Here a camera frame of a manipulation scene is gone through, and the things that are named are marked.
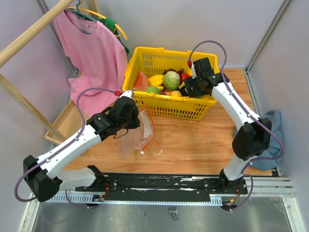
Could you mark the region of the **green garment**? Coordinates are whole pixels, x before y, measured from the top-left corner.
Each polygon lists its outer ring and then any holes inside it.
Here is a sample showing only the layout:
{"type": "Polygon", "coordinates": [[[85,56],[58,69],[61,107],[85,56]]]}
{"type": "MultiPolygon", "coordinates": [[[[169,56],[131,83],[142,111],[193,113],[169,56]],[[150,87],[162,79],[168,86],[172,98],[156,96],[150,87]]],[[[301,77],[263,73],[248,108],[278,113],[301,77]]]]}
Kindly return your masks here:
{"type": "Polygon", "coordinates": [[[124,47],[125,51],[126,51],[126,55],[128,56],[130,53],[130,50],[123,44],[123,42],[120,39],[120,35],[118,33],[118,29],[116,27],[116,22],[110,18],[99,18],[98,19],[99,22],[101,22],[105,27],[107,27],[114,35],[115,37],[118,39],[118,41],[120,42],[120,44],[124,47]]]}

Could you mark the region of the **yellow plastic basket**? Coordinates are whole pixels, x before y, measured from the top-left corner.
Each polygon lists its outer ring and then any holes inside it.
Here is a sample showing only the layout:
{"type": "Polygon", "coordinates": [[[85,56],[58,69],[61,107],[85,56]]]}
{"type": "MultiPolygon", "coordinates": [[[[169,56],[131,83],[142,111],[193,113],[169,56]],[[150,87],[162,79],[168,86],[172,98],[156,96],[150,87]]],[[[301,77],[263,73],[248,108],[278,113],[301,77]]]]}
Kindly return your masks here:
{"type": "Polygon", "coordinates": [[[207,70],[219,71],[215,54],[136,47],[122,89],[133,90],[137,106],[147,106],[152,115],[201,120],[217,103],[208,93],[189,94],[186,89],[185,82],[192,77],[187,62],[201,58],[207,60],[207,70]]]}

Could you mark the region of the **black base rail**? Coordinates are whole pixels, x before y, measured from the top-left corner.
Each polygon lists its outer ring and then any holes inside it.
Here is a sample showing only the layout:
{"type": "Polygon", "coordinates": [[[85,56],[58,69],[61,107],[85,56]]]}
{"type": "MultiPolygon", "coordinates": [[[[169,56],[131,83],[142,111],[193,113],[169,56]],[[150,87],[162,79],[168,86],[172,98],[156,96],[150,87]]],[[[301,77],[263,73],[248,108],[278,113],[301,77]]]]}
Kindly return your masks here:
{"type": "Polygon", "coordinates": [[[184,174],[104,173],[89,187],[76,191],[107,191],[107,199],[150,203],[206,203],[212,194],[245,195],[244,179],[225,184],[218,176],[184,174]]]}

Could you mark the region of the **blue cloth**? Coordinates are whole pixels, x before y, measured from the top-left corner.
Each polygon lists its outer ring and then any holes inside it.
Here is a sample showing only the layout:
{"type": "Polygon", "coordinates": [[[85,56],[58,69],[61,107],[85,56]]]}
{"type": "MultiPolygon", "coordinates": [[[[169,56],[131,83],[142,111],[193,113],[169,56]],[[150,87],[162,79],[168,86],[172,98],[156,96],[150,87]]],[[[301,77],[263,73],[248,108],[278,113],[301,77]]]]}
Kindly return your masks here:
{"type": "MultiPolygon", "coordinates": [[[[271,131],[275,136],[282,142],[283,137],[280,131],[281,127],[281,113],[279,110],[271,110],[266,112],[262,118],[268,118],[272,123],[271,131]]],[[[281,146],[279,143],[273,138],[270,137],[270,144],[267,150],[265,150],[259,158],[274,158],[279,156],[281,153],[281,146]]],[[[266,159],[258,159],[257,161],[253,161],[252,164],[248,164],[249,167],[253,167],[258,170],[268,171],[271,169],[276,168],[281,161],[281,158],[273,159],[273,160],[266,160],[266,159]]]]}

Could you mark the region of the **watermelon slice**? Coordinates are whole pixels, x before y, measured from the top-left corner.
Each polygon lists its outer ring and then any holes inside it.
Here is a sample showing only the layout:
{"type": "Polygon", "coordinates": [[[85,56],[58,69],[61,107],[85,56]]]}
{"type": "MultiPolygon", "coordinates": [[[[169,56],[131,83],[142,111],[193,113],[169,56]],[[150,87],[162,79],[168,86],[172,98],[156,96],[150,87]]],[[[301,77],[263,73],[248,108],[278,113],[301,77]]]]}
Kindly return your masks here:
{"type": "Polygon", "coordinates": [[[133,89],[136,91],[145,91],[148,87],[147,76],[143,72],[139,72],[133,89]]]}

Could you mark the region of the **dark grapes bunch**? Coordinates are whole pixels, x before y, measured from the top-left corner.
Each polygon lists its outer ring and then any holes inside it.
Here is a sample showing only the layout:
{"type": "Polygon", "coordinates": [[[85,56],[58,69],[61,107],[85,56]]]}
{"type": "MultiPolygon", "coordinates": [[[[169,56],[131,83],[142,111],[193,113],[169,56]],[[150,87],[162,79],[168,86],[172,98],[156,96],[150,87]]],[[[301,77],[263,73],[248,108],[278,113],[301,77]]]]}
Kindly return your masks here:
{"type": "Polygon", "coordinates": [[[176,72],[175,69],[166,69],[166,70],[163,71],[163,75],[165,75],[167,72],[170,72],[170,71],[176,72]]]}

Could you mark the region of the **yellow bell pepper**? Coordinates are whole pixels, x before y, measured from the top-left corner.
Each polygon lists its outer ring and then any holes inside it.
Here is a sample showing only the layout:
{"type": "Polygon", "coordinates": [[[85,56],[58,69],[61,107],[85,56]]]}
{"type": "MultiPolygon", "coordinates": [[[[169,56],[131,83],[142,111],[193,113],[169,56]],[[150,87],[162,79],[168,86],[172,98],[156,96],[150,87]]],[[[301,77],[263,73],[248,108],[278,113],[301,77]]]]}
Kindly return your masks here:
{"type": "Polygon", "coordinates": [[[164,75],[153,75],[148,79],[148,82],[151,86],[157,87],[163,84],[164,75]]]}

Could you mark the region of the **red chili pepper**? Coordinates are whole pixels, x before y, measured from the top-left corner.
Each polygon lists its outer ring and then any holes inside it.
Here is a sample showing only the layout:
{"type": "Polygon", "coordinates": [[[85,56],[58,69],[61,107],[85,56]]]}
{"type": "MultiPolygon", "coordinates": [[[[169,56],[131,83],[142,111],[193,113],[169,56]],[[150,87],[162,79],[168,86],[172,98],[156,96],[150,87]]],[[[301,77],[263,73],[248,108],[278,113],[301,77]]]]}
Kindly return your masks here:
{"type": "Polygon", "coordinates": [[[180,75],[180,81],[183,82],[185,79],[190,78],[190,77],[191,77],[191,75],[186,74],[186,73],[182,73],[180,75]]]}

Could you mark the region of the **teal clothes hanger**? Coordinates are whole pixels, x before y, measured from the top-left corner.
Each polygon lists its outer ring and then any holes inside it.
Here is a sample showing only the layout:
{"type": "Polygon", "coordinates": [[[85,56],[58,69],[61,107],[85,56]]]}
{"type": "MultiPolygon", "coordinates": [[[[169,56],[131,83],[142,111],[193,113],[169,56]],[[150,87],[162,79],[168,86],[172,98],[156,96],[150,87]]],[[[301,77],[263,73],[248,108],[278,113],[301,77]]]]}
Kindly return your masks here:
{"type": "Polygon", "coordinates": [[[98,20],[91,17],[90,14],[85,14],[86,10],[82,8],[82,0],[78,0],[75,7],[68,7],[65,11],[72,12],[74,15],[77,16],[78,19],[84,19],[87,21],[97,22],[98,20]]]}

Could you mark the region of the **green cabbage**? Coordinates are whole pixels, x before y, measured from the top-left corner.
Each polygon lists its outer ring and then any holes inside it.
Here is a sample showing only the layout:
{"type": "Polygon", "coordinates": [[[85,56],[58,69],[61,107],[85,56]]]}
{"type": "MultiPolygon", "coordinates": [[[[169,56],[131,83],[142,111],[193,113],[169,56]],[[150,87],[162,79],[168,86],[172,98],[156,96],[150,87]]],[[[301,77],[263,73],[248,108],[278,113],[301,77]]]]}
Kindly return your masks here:
{"type": "Polygon", "coordinates": [[[180,85],[180,75],[177,72],[167,72],[163,77],[163,84],[167,90],[176,90],[180,85]]]}

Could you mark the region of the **pink t-shirt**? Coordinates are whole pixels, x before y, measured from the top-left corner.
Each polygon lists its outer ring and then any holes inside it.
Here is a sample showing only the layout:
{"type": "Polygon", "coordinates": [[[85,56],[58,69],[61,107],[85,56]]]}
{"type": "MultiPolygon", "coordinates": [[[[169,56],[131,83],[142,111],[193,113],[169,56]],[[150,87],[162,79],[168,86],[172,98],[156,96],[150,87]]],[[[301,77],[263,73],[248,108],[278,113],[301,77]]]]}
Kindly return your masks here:
{"type": "Polygon", "coordinates": [[[54,20],[66,56],[81,72],[70,78],[70,98],[88,116],[101,112],[121,91],[127,67],[124,46],[105,25],[63,11],[54,20]]]}

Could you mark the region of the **yellow banana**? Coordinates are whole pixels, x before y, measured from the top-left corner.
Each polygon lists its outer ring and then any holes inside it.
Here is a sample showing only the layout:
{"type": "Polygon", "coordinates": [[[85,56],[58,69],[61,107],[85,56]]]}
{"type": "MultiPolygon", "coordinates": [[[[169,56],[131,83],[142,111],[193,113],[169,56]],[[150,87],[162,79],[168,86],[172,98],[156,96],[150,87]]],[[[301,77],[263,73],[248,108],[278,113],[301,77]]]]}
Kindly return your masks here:
{"type": "Polygon", "coordinates": [[[179,89],[183,88],[185,86],[185,82],[183,81],[180,85],[179,85],[179,89]]]}

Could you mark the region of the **clear zip top bag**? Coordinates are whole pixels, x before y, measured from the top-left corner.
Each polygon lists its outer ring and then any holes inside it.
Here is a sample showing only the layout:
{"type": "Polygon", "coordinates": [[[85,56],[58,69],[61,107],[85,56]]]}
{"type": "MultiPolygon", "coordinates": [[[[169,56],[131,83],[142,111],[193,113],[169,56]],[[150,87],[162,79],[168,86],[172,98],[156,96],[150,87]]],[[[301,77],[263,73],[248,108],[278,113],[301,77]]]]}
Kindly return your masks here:
{"type": "Polygon", "coordinates": [[[142,156],[146,147],[155,137],[154,121],[149,113],[148,105],[139,109],[138,119],[140,120],[140,126],[136,129],[129,129],[119,139],[118,157],[121,159],[133,153],[142,156]]]}

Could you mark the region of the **yellow clothes hanger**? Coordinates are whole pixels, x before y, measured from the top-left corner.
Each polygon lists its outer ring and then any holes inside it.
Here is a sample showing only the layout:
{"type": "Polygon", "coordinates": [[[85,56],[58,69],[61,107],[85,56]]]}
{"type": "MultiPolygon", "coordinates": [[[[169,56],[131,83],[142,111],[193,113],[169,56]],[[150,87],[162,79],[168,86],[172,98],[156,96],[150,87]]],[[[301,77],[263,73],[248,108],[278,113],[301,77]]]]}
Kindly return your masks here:
{"type": "Polygon", "coordinates": [[[128,40],[125,31],[112,19],[102,15],[99,12],[97,0],[80,0],[76,6],[69,6],[67,10],[71,10],[78,16],[89,20],[98,20],[103,23],[112,33],[119,39],[121,36],[128,40]]]}

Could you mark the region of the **wooden clothes rack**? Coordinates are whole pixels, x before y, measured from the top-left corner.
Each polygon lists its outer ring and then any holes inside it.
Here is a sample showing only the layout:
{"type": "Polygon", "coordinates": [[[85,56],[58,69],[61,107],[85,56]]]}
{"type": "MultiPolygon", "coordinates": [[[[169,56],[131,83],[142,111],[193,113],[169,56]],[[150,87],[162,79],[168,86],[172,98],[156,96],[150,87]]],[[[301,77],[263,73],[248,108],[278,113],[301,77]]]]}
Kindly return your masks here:
{"type": "MultiPolygon", "coordinates": [[[[3,0],[0,3],[0,46],[5,48],[43,15],[37,0],[3,0]]],[[[49,121],[54,122],[70,92],[75,74],[52,24],[1,67],[1,74],[49,121]]],[[[45,151],[45,127],[0,93],[0,150],[2,153],[45,151]]]]}

